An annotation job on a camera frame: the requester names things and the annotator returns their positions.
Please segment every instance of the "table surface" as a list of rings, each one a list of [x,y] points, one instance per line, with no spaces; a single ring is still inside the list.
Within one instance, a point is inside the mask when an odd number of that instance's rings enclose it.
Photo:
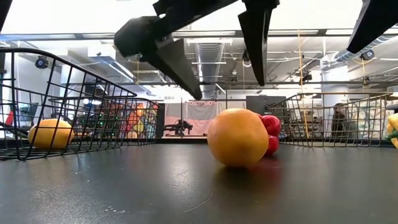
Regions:
[[[206,144],[0,162],[2,223],[396,223],[398,150],[281,146],[250,170]]]

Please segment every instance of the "ceiling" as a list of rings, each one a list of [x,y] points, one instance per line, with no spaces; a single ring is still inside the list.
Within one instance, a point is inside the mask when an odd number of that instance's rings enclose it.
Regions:
[[[2,36],[8,38],[14,34],[20,34],[14,36],[12,40],[6,41],[6,43],[21,47],[35,47],[55,54],[58,54],[57,51],[61,51],[63,52],[62,57],[66,57],[114,82],[123,83],[132,91],[142,91],[142,88],[133,85],[126,78],[125,72],[115,70],[114,67],[109,66],[107,61],[90,57],[89,52],[92,52],[93,49],[101,49],[104,46],[112,47],[113,33],[132,15],[134,17],[153,15],[152,4],[154,2],[155,0],[70,0],[55,3],[52,0],[36,0],[33,3],[30,0],[14,0],[0,40],[2,40]],[[271,30],[267,49],[267,82],[297,82],[300,75],[297,71],[300,67],[311,61],[316,65],[324,54],[333,55],[346,49],[349,35],[352,32],[350,29],[354,27],[361,4],[361,0],[280,0],[280,6],[273,12],[270,24]],[[243,10],[244,4],[238,1],[194,22],[184,30],[234,30],[234,32],[238,32],[240,27],[236,16]],[[20,19],[22,16],[30,17],[30,15],[35,19]],[[53,23],[52,20],[44,19],[51,15],[58,18],[53,20]],[[37,21],[43,21],[42,26],[38,26]],[[305,34],[305,32],[313,31],[318,34],[322,33],[321,28],[324,29],[323,35]],[[327,35],[329,31],[338,31],[331,29],[348,30],[342,30],[341,35],[338,32],[334,36]],[[39,35],[41,35],[41,38],[38,39],[41,40],[35,40],[34,37]],[[95,36],[94,39],[72,40],[74,38],[82,39],[89,35]],[[200,78],[200,75],[213,77],[218,81],[230,81],[232,77],[236,78],[239,83],[244,82],[244,84],[220,86],[236,91],[258,90],[260,88],[274,90],[300,88],[299,85],[268,84],[264,87],[256,85],[252,68],[245,67],[241,63],[244,41],[243,38],[238,36],[219,37],[216,40],[225,42],[221,60],[218,62],[221,65],[217,74],[200,73],[199,66],[195,64],[198,62],[198,54],[195,51],[196,44],[192,43],[192,39],[185,39],[185,54],[192,64],[195,75],[198,78]],[[203,40],[198,38],[194,41],[201,42]],[[365,62],[365,64],[362,64],[358,58],[348,61],[349,79],[361,81],[363,77],[369,77],[373,81],[398,81],[397,44],[398,39],[393,38],[377,46],[374,49],[375,59]],[[126,59],[116,53],[116,61],[129,70],[137,78],[138,83],[170,81],[149,64],[138,62],[136,57]],[[319,69],[318,66],[312,67],[312,70]],[[388,83],[372,84],[367,88],[371,87],[373,90],[383,91],[387,86],[389,86]],[[350,85],[353,90],[362,87],[360,84]]]
[[[189,44],[188,39],[185,39],[185,53],[191,63],[197,62],[197,55],[195,53],[195,44]],[[219,81],[228,81],[232,76],[236,77],[238,81],[253,83],[256,81],[251,67],[244,67],[241,63],[241,57],[244,52],[244,41],[242,38],[224,39],[223,56],[220,65],[220,72],[217,76]],[[282,81],[297,81],[299,73],[295,71],[300,67],[299,44],[300,50],[304,59],[301,61],[302,65],[311,61],[311,58],[319,57],[323,53],[323,43],[325,43],[325,50],[328,54],[335,54],[344,50],[349,41],[349,37],[270,37],[268,40],[268,54],[267,54],[267,81],[268,82],[282,82]],[[44,50],[67,49],[69,54],[74,57],[82,66],[86,66],[96,71],[100,75],[104,75],[116,82],[125,82],[121,75],[114,71],[105,63],[97,62],[95,59],[87,56],[88,48],[97,45],[109,45],[110,40],[66,40],[66,41],[28,41],[26,42],[30,47],[37,47]],[[398,52],[396,45],[398,39],[394,38],[382,45],[377,46],[374,51],[376,59],[364,66],[360,59],[350,60],[348,62],[350,80],[360,80],[363,76],[372,76],[371,80],[383,79],[383,72],[397,67]],[[137,58],[132,57],[129,60],[118,57],[120,61],[125,62],[130,71],[137,75],[140,82],[161,82],[157,75],[157,70],[147,63],[137,63]],[[197,65],[192,65],[192,68],[197,72]],[[389,78],[394,74],[394,70],[388,72]],[[241,89],[242,85],[231,86],[230,88]],[[247,89],[259,88],[257,85],[245,85]],[[273,86],[266,86],[266,88],[276,88]]]

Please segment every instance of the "orange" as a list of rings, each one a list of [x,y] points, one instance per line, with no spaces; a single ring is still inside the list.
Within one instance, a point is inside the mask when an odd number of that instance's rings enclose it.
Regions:
[[[66,121],[61,121],[58,123],[57,131],[55,131],[55,127],[57,126],[58,119],[45,119],[40,121],[39,129],[37,130],[37,134],[35,137],[35,141],[33,142],[33,146],[43,150],[57,150],[57,149],[65,149],[67,143],[70,143],[72,140],[74,133],[70,134],[71,126]],[[33,136],[35,134],[36,125],[33,126],[28,134],[28,140],[32,144]],[[52,136],[54,135],[54,142],[51,146]]]
[[[250,167],[268,148],[268,133],[256,113],[227,109],[210,123],[207,143],[215,159],[226,166]]]

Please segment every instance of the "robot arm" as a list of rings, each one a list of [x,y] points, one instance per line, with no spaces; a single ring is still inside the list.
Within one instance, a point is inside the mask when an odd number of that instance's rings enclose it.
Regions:
[[[0,1],[0,33],[1,29],[6,21],[8,11],[10,10],[12,0],[2,0]]]
[[[347,48],[354,54],[398,23],[397,0],[362,0],[362,2],[362,9]]]
[[[142,60],[168,75],[195,99],[202,93],[183,40],[173,41],[171,33],[237,0],[159,0],[157,16],[131,19],[117,33],[114,43],[123,57],[142,54]],[[243,0],[246,12],[239,15],[244,41],[258,83],[265,85],[266,42],[272,10],[279,0]]]

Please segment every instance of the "wire basket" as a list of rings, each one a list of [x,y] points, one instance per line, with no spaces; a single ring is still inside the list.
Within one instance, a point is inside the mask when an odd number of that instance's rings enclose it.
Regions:
[[[380,146],[391,94],[302,93],[267,109],[281,120],[281,143],[310,147]]]
[[[1,53],[11,65],[0,77],[0,160],[155,142],[157,103],[48,52],[8,48]],[[36,85],[20,77],[19,57],[30,65],[27,60],[37,58],[28,71],[31,79],[39,79]]]

